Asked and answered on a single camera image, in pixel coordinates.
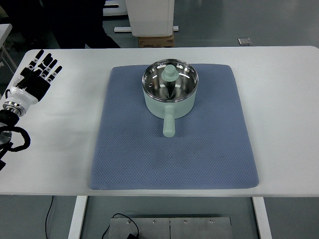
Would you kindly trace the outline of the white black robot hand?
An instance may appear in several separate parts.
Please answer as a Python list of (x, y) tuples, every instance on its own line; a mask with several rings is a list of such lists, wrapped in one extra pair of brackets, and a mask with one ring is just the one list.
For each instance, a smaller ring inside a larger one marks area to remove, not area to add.
[(35, 98), (38, 102), (42, 100), (50, 88), (51, 83), (62, 70), (62, 66), (57, 66), (57, 59), (48, 53), (41, 61), (44, 50), (38, 51), (36, 56), (20, 72), (19, 76), (13, 83), (13, 89), (10, 90), (13, 96), (13, 90), (22, 90), (27, 96)]

